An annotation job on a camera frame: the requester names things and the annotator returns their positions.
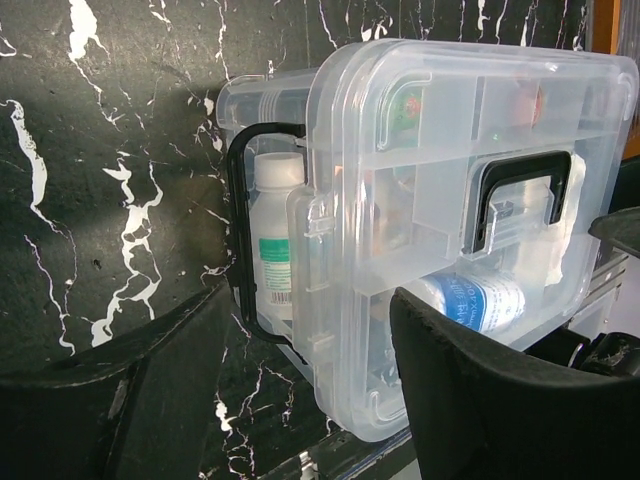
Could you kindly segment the clear first aid box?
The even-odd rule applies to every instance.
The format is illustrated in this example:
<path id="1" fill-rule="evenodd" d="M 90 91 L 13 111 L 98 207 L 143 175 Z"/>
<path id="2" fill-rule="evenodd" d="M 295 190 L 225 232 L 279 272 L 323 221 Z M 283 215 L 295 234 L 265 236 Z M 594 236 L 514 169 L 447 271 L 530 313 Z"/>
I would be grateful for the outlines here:
<path id="1" fill-rule="evenodd" d="M 232 285 L 244 328 L 278 346 L 306 380 L 312 368 L 293 345 L 293 280 L 287 202 L 308 180 L 301 141 L 315 70 L 247 74 L 215 101 L 225 135 Z"/>

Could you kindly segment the orange wooden shelf rack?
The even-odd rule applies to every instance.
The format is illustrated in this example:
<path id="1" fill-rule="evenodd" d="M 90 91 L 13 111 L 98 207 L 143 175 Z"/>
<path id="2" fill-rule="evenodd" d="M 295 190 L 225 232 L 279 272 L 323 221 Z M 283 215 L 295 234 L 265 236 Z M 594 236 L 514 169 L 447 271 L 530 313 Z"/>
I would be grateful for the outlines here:
<path id="1" fill-rule="evenodd" d="M 639 0 L 590 0 L 585 49 L 634 56 L 639 51 Z"/>

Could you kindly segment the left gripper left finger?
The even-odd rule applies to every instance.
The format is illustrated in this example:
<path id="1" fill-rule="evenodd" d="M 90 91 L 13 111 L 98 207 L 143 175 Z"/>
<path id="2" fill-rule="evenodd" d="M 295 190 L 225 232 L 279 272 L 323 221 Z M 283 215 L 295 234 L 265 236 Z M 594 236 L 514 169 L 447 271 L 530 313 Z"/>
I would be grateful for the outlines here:
<path id="1" fill-rule="evenodd" d="M 198 478 L 230 322 L 219 284 L 91 350 L 2 375 L 2 478 Z"/>

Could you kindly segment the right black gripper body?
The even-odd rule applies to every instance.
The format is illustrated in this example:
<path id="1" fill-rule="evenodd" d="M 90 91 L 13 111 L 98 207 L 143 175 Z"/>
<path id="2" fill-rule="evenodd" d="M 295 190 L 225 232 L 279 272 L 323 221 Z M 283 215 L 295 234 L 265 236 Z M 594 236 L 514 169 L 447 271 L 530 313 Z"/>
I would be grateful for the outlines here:
<path id="1" fill-rule="evenodd" d="M 527 349 L 547 362 L 608 377 L 639 377 L 639 338 L 622 332 L 594 339 L 561 327 Z"/>

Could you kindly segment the clear box lid with handle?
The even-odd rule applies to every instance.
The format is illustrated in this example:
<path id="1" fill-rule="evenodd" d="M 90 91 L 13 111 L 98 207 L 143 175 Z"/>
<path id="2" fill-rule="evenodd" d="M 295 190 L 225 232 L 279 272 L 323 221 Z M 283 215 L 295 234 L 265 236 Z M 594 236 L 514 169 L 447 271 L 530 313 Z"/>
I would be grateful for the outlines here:
<path id="1" fill-rule="evenodd" d="M 306 104 L 292 195 L 293 345 L 320 409 L 358 438 L 407 424 L 390 302 L 437 273 L 505 275 L 523 315 L 483 333 L 523 350 L 577 310 L 639 90 L 627 57 L 383 39 L 340 48 Z M 415 147 L 392 110 L 422 90 Z"/>

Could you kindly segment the white green capped bottle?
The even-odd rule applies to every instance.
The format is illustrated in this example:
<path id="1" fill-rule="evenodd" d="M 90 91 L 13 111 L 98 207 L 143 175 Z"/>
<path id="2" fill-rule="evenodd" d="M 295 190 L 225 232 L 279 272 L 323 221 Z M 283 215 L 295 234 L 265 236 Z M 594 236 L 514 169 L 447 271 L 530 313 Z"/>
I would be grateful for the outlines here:
<path id="1" fill-rule="evenodd" d="M 292 319 L 292 276 L 287 199 L 305 181 L 297 152 L 271 152 L 254 158 L 258 196 L 250 208 L 250 227 L 258 312 L 269 319 Z"/>

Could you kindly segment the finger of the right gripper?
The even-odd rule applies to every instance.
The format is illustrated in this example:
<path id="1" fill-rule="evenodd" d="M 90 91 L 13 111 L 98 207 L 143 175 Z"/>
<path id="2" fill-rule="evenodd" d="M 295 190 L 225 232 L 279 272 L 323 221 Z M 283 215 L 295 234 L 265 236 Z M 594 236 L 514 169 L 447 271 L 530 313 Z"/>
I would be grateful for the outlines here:
<path id="1" fill-rule="evenodd" d="M 595 219 L 589 234 L 630 256 L 640 258 L 640 207 L 632 207 Z"/>

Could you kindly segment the blue white spray bottle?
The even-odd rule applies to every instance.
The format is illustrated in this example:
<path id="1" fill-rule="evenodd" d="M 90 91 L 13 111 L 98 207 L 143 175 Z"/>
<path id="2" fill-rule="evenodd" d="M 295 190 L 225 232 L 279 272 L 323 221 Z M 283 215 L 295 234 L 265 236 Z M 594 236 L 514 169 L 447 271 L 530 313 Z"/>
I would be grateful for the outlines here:
<path id="1" fill-rule="evenodd" d="M 450 320 L 479 333 L 499 331 L 525 311 L 522 289 L 505 275 L 437 273 L 407 289 Z"/>

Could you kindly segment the green wind oil box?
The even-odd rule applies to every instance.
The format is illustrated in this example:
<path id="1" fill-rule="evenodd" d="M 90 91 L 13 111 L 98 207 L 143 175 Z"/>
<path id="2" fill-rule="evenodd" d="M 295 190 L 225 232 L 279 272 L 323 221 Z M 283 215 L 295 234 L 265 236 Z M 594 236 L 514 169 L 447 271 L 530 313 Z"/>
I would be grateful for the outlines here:
<path id="1" fill-rule="evenodd" d="M 391 138 L 395 146 L 415 147 L 422 108 L 422 90 L 408 88 L 401 91 L 392 110 Z"/>

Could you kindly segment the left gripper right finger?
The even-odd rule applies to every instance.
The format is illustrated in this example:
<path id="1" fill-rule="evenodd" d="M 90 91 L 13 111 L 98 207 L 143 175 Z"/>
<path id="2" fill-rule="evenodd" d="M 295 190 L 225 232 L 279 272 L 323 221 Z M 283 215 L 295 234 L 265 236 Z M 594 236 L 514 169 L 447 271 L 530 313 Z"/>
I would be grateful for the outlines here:
<path id="1" fill-rule="evenodd" d="M 390 321 L 423 478 L 638 477 L 639 377 L 513 350 L 403 288 Z"/>

